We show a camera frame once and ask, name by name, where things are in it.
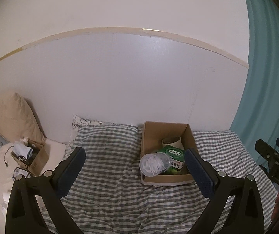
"bed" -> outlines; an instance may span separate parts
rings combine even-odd
[[[6,155],[6,161],[8,162],[9,166],[6,167],[5,163],[3,161],[4,154],[6,153],[7,149],[13,144],[9,143],[6,145],[3,145],[0,148],[0,234],[5,234],[5,211],[2,207],[6,208],[6,204],[3,200],[3,193],[8,192],[11,190],[13,186],[13,171],[16,167],[18,167],[17,163],[14,161],[14,159],[10,156],[10,153],[8,152]],[[54,170],[55,167],[59,164],[59,162],[62,160],[64,153],[65,153],[65,144],[54,142],[50,139],[45,139],[45,150],[49,153],[49,160],[46,163],[45,167],[43,168],[44,172],[45,170]],[[38,200],[38,203],[40,204],[40,207],[42,207],[41,200]]]
[[[82,122],[66,148],[65,158],[80,146],[86,151],[86,162],[61,201],[80,229],[84,233],[187,233],[208,203],[197,185],[141,184],[138,164],[142,129],[78,120]],[[238,136],[233,131],[193,131],[193,135],[199,154],[216,170],[233,177],[255,177],[267,229],[277,192]],[[222,227],[232,201],[229,197],[214,232]],[[42,215],[49,230],[57,233],[45,207]]]

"cardboard box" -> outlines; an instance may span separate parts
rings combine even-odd
[[[141,158],[145,154],[153,153],[162,148],[161,141],[166,137],[180,136],[184,149],[194,148],[198,151],[194,137],[192,135],[189,124],[181,123],[164,123],[146,121],[143,129]],[[155,177],[147,177],[141,173],[141,181],[144,185],[155,186],[178,186],[192,183],[194,181],[187,167],[186,174],[177,175],[157,175]]]
[[[35,142],[32,142],[33,145],[35,145],[40,151],[38,152],[38,154],[36,155],[35,159],[32,161],[32,163],[30,164],[30,166],[28,166],[28,170],[34,175],[34,176],[39,176],[41,171],[43,170],[45,164],[47,163],[49,156],[47,154],[47,152],[45,151],[44,146],[37,144]],[[11,156],[13,157],[13,159],[16,161],[16,163],[23,169],[26,169],[25,164],[23,162],[21,162],[17,156],[15,155],[15,153],[12,151],[11,152]]]

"beige pillow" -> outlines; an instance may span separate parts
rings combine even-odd
[[[44,136],[27,102],[15,92],[0,95],[0,135],[11,143],[20,138],[44,145]]]

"clear plastic cup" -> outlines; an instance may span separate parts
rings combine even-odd
[[[171,158],[165,153],[157,152],[144,155],[140,162],[139,168],[147,177],[154,177],[165,172],[171,166]]]

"mattress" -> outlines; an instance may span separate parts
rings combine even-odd
[[[42,170],[42,173],[45,170],[54,170],[56,166],[62,160],[65,153],[65,144],[54,142],[50,139],[45,140],[45,149],[49,154],[49,160],[46,163],[45,167]],[[5,160],[8,162],[9,166],[6,167],[3,161],[4,154],[7,149],[13,144],[9,143],[0,148],[0,234],[5,234],[5,216],[2,213],[2,205],[6,207],[3,200],[3,193],[11,190],[13,186],[13,172],[16,167],[18,167],[15,160],[10,156],[10,151],[6,154]]]
[[[277,192],[253,161],[233,131],[193,131],[200,156],[229,176],[252,174],[258,185],[265,229]],[[128,125],[94,125],[79,128],[65,157],[80,146],[86,162],[70,192],[61,202],[83,233],[179,233],[185,234],[205,209],[196,183],[176,187],[145,186],[140,181],[139,161],[142,129]],[[229,197],[214,232],[223,226],[234,197]],[[48,228],[53,225],[43,211]]]

